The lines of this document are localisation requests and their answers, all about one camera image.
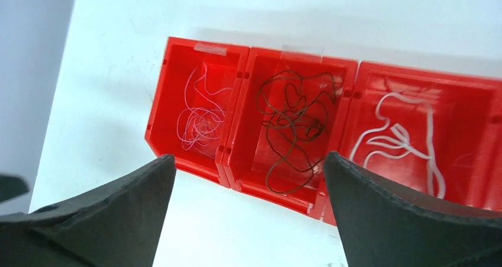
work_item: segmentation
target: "red plastic bin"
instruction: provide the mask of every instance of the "red plastic bin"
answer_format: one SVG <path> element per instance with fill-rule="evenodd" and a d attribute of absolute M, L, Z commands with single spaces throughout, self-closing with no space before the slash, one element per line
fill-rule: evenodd
<path fill-rule="evenodd" d="M 223 156 L 223 167 L 231 187 L 236 191 L 283 205 L 314 218 L 320 218 L 327 198 L 326 193 L 319 189 L 319 185 L 324 179 L 321 171 L 322 162 L 313 168 L 312 172 L 315 170 L 314 176 L 307 185 L 301 188 L 299 188 L 300 185 L 309 180 L 311 175 L 310 172 L 296 170 L 308 169 L 307 159 L 316 163 L 324 158 L 329 151 L 339 147 L 357 66 L 358 63 L 354 60 L 251 48 L 233 125 Z M 294 75 L 290 72 L 284 73 L 284 71 L 294 71 L 302 76 L 330 73 L 333 77 L 329 74 L 316 76 L 305 80 L 301 86 L 299 80 L 280 80 L 281 76 L 279 75 L 277 81 L 263 87 L 264 96 L 258 95 L 260 86 L 274 75 L 279 73 Z M 336 101 L 333 103 L 331 100 L 316 99 L 319 92 L 323 90 L 334 92 Z M 285 106 L 285 98 L 288 96 L 290 105 L 288 108 L 291 108 L 292 111 L 303 110 L 302 108 L 305 107 L 301 107 L 300 104 L 310 104 L 319 100 L 328 112 L 328 115 L 325 115 L 324 109 L 318 104 L 302 111 L 306 112 L 305 115 L 308 115 L 309 118 L 320 120 L 326 129 L 320 133 L 319 136 L 322 137 L 314 141 L 302 143 L 298 141 L 298 146 L 293 147 L 288 158 L 292 166 L 288 166 L 284 162 L 278 164 L 275 170 L 270 173 L 269 186 L 266 185 L 266 176 L 272 165 L 281 159 L 271 147 L 285 155 L 291 148 L 291 143 L 284 138 L 293 138 L 293 133 L 290 128 L 270 129 L 267 132 L 263 122 L 266 124 L 264 120 L 268 120 L 270 115 L 265 115 L 263 112 L 270 114 L 271 108 L 267 106 L 265 96 L 271 106 L 277 108 Z M 307 134 L 305 131 L 300 132 L 301 130 L 301 128 L 297 129 L 298 135 Z M 299 147 L 308 156 L 303 155 Z M 286 194 L 277 193 L 295 188 L 299 189 Z"/>
<path fill-rule="evenodd" d="M 432 144 L 437 168 L 445 180 L 444 199 L 473 207 L 501 209 L 502 163 L 498 156 L 502 81 L 362 62 L 340 148 L 344 157 L 350 157 L 364 131 L 385 124 L 376 118 L 375 108 L 389 92 L 426 101 L 432 108 Z M 433 167 L 430 160 L 412 153 L 400 159 L 375 153 L 368 157 L 376 150 L 394 156 L 407 151 L 366 143 L 377 135 L 396 139 L 390 128 L 397 123 L 408 131 L 409 143 L 416 150 L 424 154 L 430 152 L 426 137 L 427 112 L 426 104 L 410 104 L 393 96 L 385 99 L 380 114 L 390 118 L 390 125 L 383 131 L 368 134 L 353 160 L 360 165 L 366 160 L 370 171 L 418 191 L 430 194 L 439 191 L 438 178 L 434 180 L 433 190 L 427 189 L 427 167 Z"/>
<path fill-rule="evenodd" d="M 249 48 L 169 38 L 145 138 L 176 167 L 229 187 L 218 170 Z"/>
<path fill-rule="evenodd" d="M 331 224 L 332 226 L 336 226 L 336 219 L 334 218 L 334 212 L 329 198 L 326 202 L 326 208 L 324 210 L 322 221 L 327 224 Z"/>

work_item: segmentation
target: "white table surface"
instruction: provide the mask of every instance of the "white table surface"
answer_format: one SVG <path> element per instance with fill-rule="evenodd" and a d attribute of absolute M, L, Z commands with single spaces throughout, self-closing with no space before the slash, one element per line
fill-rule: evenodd
<path fill-rule="evenodd" d="M 168 36 L 500 76 L 502 0 L 76 0 L 30 210 L 155 158 Z M 178 172 L 154 266 L 346 266 L 337 228 Z"/>

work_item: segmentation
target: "white string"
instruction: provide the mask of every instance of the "white string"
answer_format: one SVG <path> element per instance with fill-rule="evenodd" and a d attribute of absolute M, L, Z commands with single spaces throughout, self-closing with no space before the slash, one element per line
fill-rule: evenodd
<path fill-rule="evenodd" d="M 178 115 L 178 120 L 176 121 L 176 133 L 178 135 L 178 138 L 182 141 L 182 149 L 184 150 L 189 150 L 193 148 L 195 145 L 199 145 L 202 147 L 207 147 L 210 144 L 211 140 L 217 140 L 219 139 L 220 136 L 216 136 L 216 131 L 220 126 L 223 125 L 223 121 L 225 118 L 225 111 L 221 109 L 221 107 L 216 104 L 216 102 L 210 100 L 205 94 L 209 96 L 217 95 L 223 91 L 231 90 L 231 88 L 222 88 L 219 91 L 216 92 L 209 92 L 207 89 L 207 65 L 206 63 L 202 64 L 204 68 L 204 73 L 201 75 L 200 78 L 198 78 L 194 84 L 194 90 L 197 92 L 199 95 L 201 95 L 205 100 L 207 100 L 211 105 L 215 107 L 215 109 L 207 109 L 204 107 L 190 107 L 188 105 L 187 97 L 186 97 L 186 92 L 188 89 L 188 85 L 190 84 L 190 81 L 192 80 L 193 75 L 197 71 L 198 68 L 195 68 L 190 76 L 188 77 L 188 80 L 186 81 L 185 84 L 185 89 L 184 89 L 184 101 L 185 101 L 185 106 L 186 108 L 180 112 Z M 197 84 L 199 82 L 203 82 L 204 84 L 204 90 L 205 94 L 202 93 L 197 89 Z M 188 119 L 185 124 L 185 129 L 183 133 L 180 133 L 180 127 L 179 127 L 179 122 L 181 117 L 185 112 L 189 111 L 190 114 L 188 116 Z M 200 149 L 197 149 L 196 147 L 194 148 L 198 150 L 199 152 L 210 156 L 204 152 L 202 152 Z"/>
<path fill-rule="evenodd" d="M 434 184 L 433 184 L 433 179 L 434 177 L 436 178 L 437 181 L 437 194 L 436 197 L 443 199 L 445 197 L 446 193 L 446 184 L 445 184 L 445 179 L 439 169 L 437 168 L 436 164 L 436 153 L 434 150 L 434 144 L 433 144 L 433 133 L 434 133 L 434 121 L 433 121 L 433 110 L 430 104 L 424 100 L 419 100 L 419 99 L 411 99 L 407 98 L 397 92 L 390 92 L 386 95 L 384 95 L 380 101 L 378 101 L 378 104 L 375 108 L 375 116 L 377 119 L 385 121 L 385 124 L 382 127 L 379 128 L 374 128 L 367 130 L 363 132 L 359 138 L 356 144 L 354 145 L 354 148 L 352 149 L 352 152 L 350 153 L 349 159 L 353 160 L 354 155 L 356 154 L 359 146 L 362 143 L 362 140 L 364 137 L 368 134 L 371 133 L 377 133 L 384 131 L 387 129 L 391 123 L 391 120 L 389 117 L 384 117 L 380 114 L 380 107 L 382 106 L 382 103 L 386 98 L 389 97 L 394 97 L 399 99 L 402 102 L 406 102 L 409 104 L 424 104 L 427 107 L 427 136 L 426 136 L 426 143 L 427 143 L 427 154 L 422 153 L 415 149 L 411 143 L 410 143 L 410 134 L 408 131 L 399 123 L 395 123 L 391 128 L 391 132 L 396 136 L 396 139 L 388 136 L 375 136 L 373 138 L 370 138 L 368 141 L 366 141 L 366 144 L 371 144 L 371 145 L 376 145 L 376 146 L 381 146 L 385 147 L 387 149 L 406 149 L 407 151 L 398 155 L 398 156 L 393 156 L 388 153 L 385 153 L 381 150 L 375 150 L 373 152 L 370 152 L 363 163 L 363 167 L 366 168 L 368 166 L 369 159 L 373 155 L 381 155 L 383 157 L 387 157 L 389 159 L 401 159 L 402 157 L 405 157 L 409 155 L 410 153 L 414 154 L 417 157 L 420 157 L 422 159 L 427 160 L 427 191 L 430 195 L 434 195 Z"/>

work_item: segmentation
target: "thin white thread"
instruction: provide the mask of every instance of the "thin white thread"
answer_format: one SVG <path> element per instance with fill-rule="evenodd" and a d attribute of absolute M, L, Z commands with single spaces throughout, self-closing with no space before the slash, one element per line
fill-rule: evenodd
<path fill-rule="evenodd" d="M 408 131 L 399 123 L 395 123 L 391 128 L 391 132 L 396 136 L 396 139 L 388 136 L 375 136 L 373 138 L 370 138 L 368 141 L 366 141 L 366 144 L 371 144 L 371 145 L 376 145 L 376 146 L 381 146 L 385 147 L 387 149 L 406 149 L 407 151 L 401 155 L 398 156 L 393 156 L 388 153 L 385 153 L 381 150 L 375 150 L 373 152 L 370 152 L 363 163 L 363 167 L 366 168 L 369 162 L 369 159 L 373 155 L 381 155 L 384 157 L 387 157 L 389 159 L 401 159 L 402 157 L 405 157 L 409 155 L 410 153 L 414 154 L 417 157 L 420 157 L 422 159 L 427 160 L 427 191 L 430 195 L 434 195 L 434 183 L 433 179 L 436 177 L 437 181 L 437 194 L 436 197 L 443 199 L 446 194 L 446 184 L 445 184 L 445 179 L 441 172 L 439 171 L 439 168 L 437 168 L 436 164 L 436 153 L 434 150 L 434 144 L 433 144 L 433 133 L 434 133 L 434 121 L 433 121 L 433 110 L 430 104 L 424 100 L 419 100 L 419 99 L 411 99 L 407 98 L 397 92 L 390 92 L 386 95 L 384 95 L 380 101 L 378 101 L 378 104 L 375 108 L 375 116 L 377 119 L 385 121 L 385 124 L 382 127 L 379 128 L 373 128 L 367 131 L 364 131 L 358 138 L 358 141 L 354 145 L 354 148 L 352 149 L 349 159 L 353 160 L 354 155 L 356 154 L 359 146 L 362 143 L 362 140 L 364 137 L 368 134 L 371 133 L 377 133 L 384 131 L 387 129 L 391 123 L 391 120 L 389 117 L 384 117 L 380 114 L 380 107 L 382 106 L 382 103 L 384 100 L 388 97 L 394 97 L 399 99 L 402 102 L 410 103 L 410 104 L 424 104 L 427 107 L 427 135 L 426 135 L 426 144 L 427 144 L 427 154 L 424 154 L 417 149 L 415 149 L 411 143 L 410 143 L 410 134 Z"/>
<path fill-rule="evenodd" d="M 180 112 L 178 115 L 178 120 L 176 121 L 176 134 L 178 135 L 178 138 L 182 141 L 181 143 L 181 148 L 184 150 L 189 150 L 191 148 L 194 148 L 195 150 L 199 151 L 200 153 L 210 156 L 207 153 L 203 152 L 202 150 L 198 149 L 197 147 L 194 147 L 195 145 L 199 145 L 202 147 L 207 147 L 210 144 L 211 140 L 217 140 L 219 139 L 220 136 L 216 136 L 216 132 L 220 126 L 223 125 L 223 121 L 225 119 L 225 111 L 221 109 L 221 107 L 216 104 L 216 102 L 210 100 L 204 93 L 199 91 L 197 89 L 197 84 L 199 82 L 203 82 L 204 85 L 204 90 L 205 93 L 209 96 L 214 96 L 217 95 L 223 91 L 231 90 L 231 88 L 222 88 L 219 91 L 216 92 L 209 92 L 207 89 L 207 65 L 206 63 L 202 64 L 204 68 L 204 72 L 201 75 L 200 78 L 198 78 L 194 84 L 194 90 L 196 93 L 201 95 L 205 100 L 207 100 L 211 105 L 215 107 L 215 109 L 207 109 L 204 107 L 190 107 L 188 105 L 188 101 L 186 100 L 186 92 L 188 89 L 188 85 L 190 84 L 190 81 L 192 80 L 195 72 L 197 71 L 198 68 L 195 68 L 190 76 L 188 77 L 188 80 L 186 81 L 185 84 L 185 89 L 184 89 L 184 102 L 186 108 Z M 180 133 L 180 119 L 183 116 L 185 112 L 189 111 L 190 114 L 188 116 L 188 119 L 186 121 L 185 129 L 183 133 Z"/>

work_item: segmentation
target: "gray wall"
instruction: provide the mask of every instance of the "gray wall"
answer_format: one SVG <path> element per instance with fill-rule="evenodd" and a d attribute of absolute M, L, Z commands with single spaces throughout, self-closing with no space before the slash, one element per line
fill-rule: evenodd
<path fill-rule="evenodd" d="M 0 0 L 0 173 L 33 190 L 74 0 Z M 31 192 L 0 204 L 27 213 Z"/>

